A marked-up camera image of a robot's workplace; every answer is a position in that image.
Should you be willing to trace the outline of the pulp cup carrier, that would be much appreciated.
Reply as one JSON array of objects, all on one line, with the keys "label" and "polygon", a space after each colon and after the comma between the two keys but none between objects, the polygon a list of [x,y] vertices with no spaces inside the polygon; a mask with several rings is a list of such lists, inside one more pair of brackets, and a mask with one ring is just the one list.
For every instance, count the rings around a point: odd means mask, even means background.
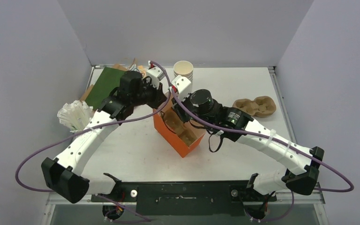
[{"label": "pulp cup carrier", "polygon": [[168,130],[176,134],[187,146],[197,140],[196,135],[192,130],[185,127],[175,112],[168,110],[167,112],[160,112],[160,114]]}]

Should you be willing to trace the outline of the orange paper bag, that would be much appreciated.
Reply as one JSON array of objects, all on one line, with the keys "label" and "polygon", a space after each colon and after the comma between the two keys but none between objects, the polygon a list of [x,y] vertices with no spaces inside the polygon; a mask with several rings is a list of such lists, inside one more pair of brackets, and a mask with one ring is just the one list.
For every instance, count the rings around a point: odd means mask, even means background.
[{"label": "orange paper bag", "polygon": [[[168,110],[173,111],[172,110],[172,105],[173,105],[172,99],[173,99],[173,97],[169,98],[169,102],[160,112],[165,113]],[[204,129],[197,129],[196,126],[200,125],[197,122],[189,121],[187,123],[183,123],[185,125],[185,127],[192,130],[192,132],[197,137],[197,140],[194,143],[192,143],[190,146],[187,146],[176,134],[174,134],[170,130],[168,130],[168,128],[165,126],[163,119],[161,118],[160,112],[153,116],[154,128],[174,148],[174,150],[176,150],[177,153],[182,158],[184,158],[200,144],[202,138],[206,134],[206,131]]]}]

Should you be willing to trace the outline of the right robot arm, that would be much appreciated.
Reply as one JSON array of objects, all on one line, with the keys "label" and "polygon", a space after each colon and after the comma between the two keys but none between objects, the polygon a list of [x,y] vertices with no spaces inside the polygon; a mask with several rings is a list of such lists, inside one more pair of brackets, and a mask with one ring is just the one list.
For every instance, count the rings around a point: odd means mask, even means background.
[{"label": "right robot arm", "polygon": [[310,195],[315,190],[324,150],[303,147],[285,139],[247,113],[222,106],[206,89],[186,98],[180,98],[173,90],[170,93],[173,94],[172,108],[181,121],[198,122],[199,129],[221,140],[249,146],[284,166],[282,170],[255,173],[250,177],[246,192],[251,200],[285,189],[300,195]]}]

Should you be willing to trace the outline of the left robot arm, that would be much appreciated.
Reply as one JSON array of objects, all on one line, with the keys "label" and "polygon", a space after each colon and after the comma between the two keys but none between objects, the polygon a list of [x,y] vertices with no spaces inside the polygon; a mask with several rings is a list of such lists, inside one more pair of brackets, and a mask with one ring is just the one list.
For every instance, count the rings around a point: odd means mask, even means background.
[{"label": "left robot arm", "polygon": [[167,102],[161,83],[164,76],[164,70],[157,67],[148,69],[146,76],[126,71],[78,137],[54,159],[42,162],[46,185],[71,203],[94,194],[103,194],[111,202],[118,200],[121,188],[116,184],[121,183],[120,179],[106,172],[102,177],[86,178],[84,168],[106,137],[124,123],[135,107],[148,105],[157,110]]}]

